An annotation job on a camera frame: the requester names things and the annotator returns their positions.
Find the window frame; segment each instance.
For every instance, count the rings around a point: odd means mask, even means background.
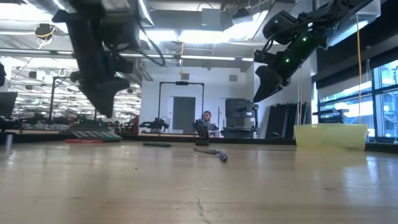
[[[374,135],[375,135],[375,140],[377,142],[390,142],[393,141],[395,138],[398,138],[398,136],[392,136],[392,137],[385,137],[385,124],[384,124],[384,100],[383,100],[383,94],[390,93],[393,91],[398,91],[398,84],[395,85],[390,85],[390,86],[382,86],[382,77],[381,77],[381,72],[380,67],[370,69],[369,66],[369,60],[366,61],[366,70],[369,71],[371,77],[372,77],[372,88],[371,91],[363,91],[361,93],[361,97],[367,97],[371,96],[373,100],[373,119],[374,119]],[[337,98],[334,100],[328,100],[322,102],[322,99],[319,99],[318,97],[318,111],[321,111],[321,109],[325,106],[328,105],[333,105],[335,103],[340,103],[348,100],[353,100],[359,98],[359,93],[350,95],[350,96],[344,96],[341,98]]]

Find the door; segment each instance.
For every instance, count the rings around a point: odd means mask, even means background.
[[[173,130],[182,130],[184,134],[193,134],[195,100],[195,97],[174,97]]]

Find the ceiling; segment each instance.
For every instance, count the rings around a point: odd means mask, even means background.
[[[103,1],[103,3],[107,10],[114,10],[128,9],[133,1],[135,0],[110,0]],[[25,4],[25,2],[35,1],[0,0],[0,48],[38,49],[42,42],[34,35],[34,29],[40,23],[49,23],[57,29],[51,42],[41,46],[41,48],[44,50],[73,50],[65,25],[51,22],[52,14],[54,14],[56,9],[55,11],[53,8],[44,11],[31,4]],[[36,2],[54,3],[53,0]],[[60,4],[65,3],[64,0],[58,0],[58,2]],[[163,54],[172,55],[252,58],[254,51],[264,46],[266,39],[262,36],[261,30],[270,17],[280,10],[297,13],[311,11],[310,0],[211,0],[208,2],[196,0],[148,0],[145,2],[143,0],[140,2],[146,4],[148,14],[153,17],[155,27],[146,28],[149,38],[159,46]],[[253,21],[233,26],[231,16],[239,8],[243,7],[248,8],[248,11],[254,15],[252,16]],[[203,25],[203,22],[200,21],[200,19],[203,19],[201,18],[201,11],[211,8],[220,9],[223,12],[220,15],[222,18],[221,29],[218,31],[208,30],[201,34],[191,34],[189,27],[196,29],[197,26]],[[140,34],[140,38],[142,45],[146,46],[144,52],[146,54],[156,54],[154,48],[147,43],[147,37],[143,33]],[[175,40],[183,40],[184,44],[181,45]],[[272,51],[276,52],[284,50],[284,48],[284,46],[275,44]],[[13,69],[11,90],[20,93],[19,103],[29,106],[27,108],[43,112],[48,112],[47,106],[50,99],[52,76],[57,76],[60,71],[66,71],[67,77],[70,72],[78,70],[74,59],[60,59],[48,56],[48,58],[33,58],[30,60],[30,57],[26,57],[26,55],[13,55],[12,57],[3,57],[2,60],[7,61]],[[148,76],[150,76],[150,74],[142,74],[141,72],[144,72],[146,67],[157,66],[145,59],[129,60],[134,61],[138,66],[135,72],[126,74],[132,81],[134,93],[130,94],[125,91],[118,93],[120,97],[117,97],[116,100],[116,111],[119,110],[119,116],[127,116],[127,114],[139,112],[141,108],[139,103],[141,98],[139,85],[141,85],[143,80],[148,80]],[[180,62],[182,61],[170,59],[167,60],[167,66],[180,66]],[[184,60],[183,66],[240,68],[245,72],[251,63],[225,60]],[[24,66],[26,66],[24,71],[16,69]],[[45,78],[42,80],[29,78],[29,72],[33,70],[44,71],[46,74]],[[58,84],[59,86],[55,91],[55,99],[59,101],[57,108],[61,109],[56,110],[93,113],[93,108],[86,98],[78,91],[71,91],[71,89],[76,89],[74,83],[70,82],[69,79],[65,79]],[[32,86],[33,89],[26,90],[25,87],[27,85]],[[40,102],[35,100],[39,95],[43,99]],[[76,96],[76,100],[68,99],[68,96],[71,95]]]

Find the window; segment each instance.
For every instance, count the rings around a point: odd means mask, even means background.
[[[398,60],[382,65],[374,69],[375,89],[398,84],[397,78]]]
[[[321,108],[321,110],[330,110],[330,109],[348,110],[348,112],[344,113],[345,124],[359,123],[359,97],[354,97],[346,101],[327,104]],[[370,137],[375,136],[372,96],[361,97],[361,124],[366,124],[368,126],[368,132]]]
[[[319,89],[320,110],[344,109],[345,124],[367,124],[369,137],[376,141],[392,142],[398,138],[398,60],[389,62],[359,77]],[[359,112],[359,92],[361,109]],[[327,118],[337,114],[326,114]]]
[[[384,137],[398,137],[398,91],[383,93],[382,95],[382,127]]]
[[[338,100],[349,96],[368,94],[372,91],[372,75],[371,72],[362,74],[361,86],[359,86],[359,77],[349,78],[343,82],[339,82],[330,86],[326,86],[319,90],[318,95],[321,103],[330,100]]]

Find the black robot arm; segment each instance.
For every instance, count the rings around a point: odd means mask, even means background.
[[[290,82],[290,77],[318,48],[327,48],[327,40],[338,30],[340,22],[349,19],[372,0],[330,0],[329,3],[298,18],[286,11],[276,14],[263,29],[268,39],[262,50],[254,54],[254,61],[266,63],[256,70],[260,86],[253,101],[259,102],[281,91]],[[275,55],[267,51],[273,41],[287,48]]]
[[[140,5],[131,1],[131,11],[107,12],[101,0],[69,0],[76,12],[59,10],[53,22],[65,22],[80,71],[71,74],[73,82],[93,106],[107,117],[112,117],[113,101],[117,92],[130,87],[129,81],[115,77],[116,72],[132,73],[133,63],[120,52],[133,50],[149,60],[164,66],[165,60],[159,48],[154,46],[162,59],[155,61],[140,51],[139,31],[146,34],[141,24]]]

